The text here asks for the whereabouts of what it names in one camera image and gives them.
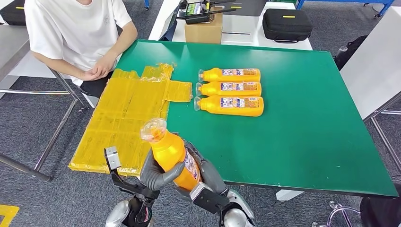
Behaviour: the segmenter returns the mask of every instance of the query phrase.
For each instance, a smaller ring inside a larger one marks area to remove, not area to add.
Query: white t-shirt
[[[87,6],[76,0],[27,0],[25,16],[32,51],[84,71],[116,43],[116,25],[132,21],[122,0],[92,0]],[[83,82],[71,79],[78,86]]]

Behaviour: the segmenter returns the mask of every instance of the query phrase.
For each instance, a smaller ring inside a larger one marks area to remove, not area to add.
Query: black carrying case
[[[313,28],[306,13],[296,9],[267,9],[262,25],[266,38],[289,43],[307,39]]]
[[[25,0],[14,0],[0,10],[0,15],[9,25],[26,26],[24,7]]]

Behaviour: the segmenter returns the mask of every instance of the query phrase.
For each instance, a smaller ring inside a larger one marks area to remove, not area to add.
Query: blue table leg
[[[382,9],[382,10],[380,11],[380,13],[379,13],[379,17],[381,17],[381,16],[384,15],[384,13],[388,10],[388,8],[391,6],[391,4],[392,4],[392,2],[386,3],[386,4],[384,5],[383,9]]]
[[[149,9],[149,0],[144,0],[145,2],[145,9],[148,10]]]
[[[299,0],[298,5],[296,6],[297,9],[301,9],[302,5],[304,4],[305,0]]]

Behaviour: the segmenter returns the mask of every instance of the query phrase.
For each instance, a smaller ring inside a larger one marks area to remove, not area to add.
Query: bottle nozzle
[[[195,111],[198,111],[201,109],[201,98],[195,97],[193,100],[193,108]]]
[[[148,142],[158,142],[164,137],[166,131],[167,122],[162,118],[154,118],[140,129],[140,137]]]
[[[195,85],[195,95],[196,96],[201,96],[202,95],[202,84],[201,83],[196,83],[196,85]]]
[[[204,82],[205,81],[204,72],[205,71],[203,71],[203,70],[199,70],[199,72],[198,72],[198,81],[199,82]]]

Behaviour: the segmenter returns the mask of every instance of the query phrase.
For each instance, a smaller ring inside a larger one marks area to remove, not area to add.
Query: floor
[[[150,10],[143,9],[142,1],[125,0],[127,10],[139,30],[140,38],[147,38],[161,6],[161,0],[151,0]],[[314,31],[310,38],[315,50],[332,54],[341,45],[358,36],[368,34],[378,20],[373,19],[371,7],[358,3],[307,2],[307,12]],[[62,90],[54,79],[20,78],[14,89]],[[34,166],[57,124],[67,110],[71,98],[7,94],[0,100],[0,149],[2,153],[29,166]],[[401,110],[401,103],[392,107]],[[92,110],[79,112],[77,106],[55,147],[43,166],[43,172],[54,175],[51,183],[42,183],[0,163],[0,203],[21,209],[12,227],[100,227],[113,206],[130,196],[112,186],[105,174],[71,171],[69,163],[89,121]],[[401,117],[380,115],[383,130],[401,157]],[[391,160],[371,122],[366,127],[379,150],[385,166],[394,180],[401,173]],[[218,218],[181,201],[169,185],[154,205],[155,227],[211,227]],[[305,192],[293,200],[275,200],[278,189],[234,187],[249,202],[261,227],[307,227],[313,221],[325,222],[330,200],[342,205],[359,207],[361,198],[355,196]],[[351,215],[354,226],[361,226],[359,217]],[[335,226],[345,226],[336,217]]]

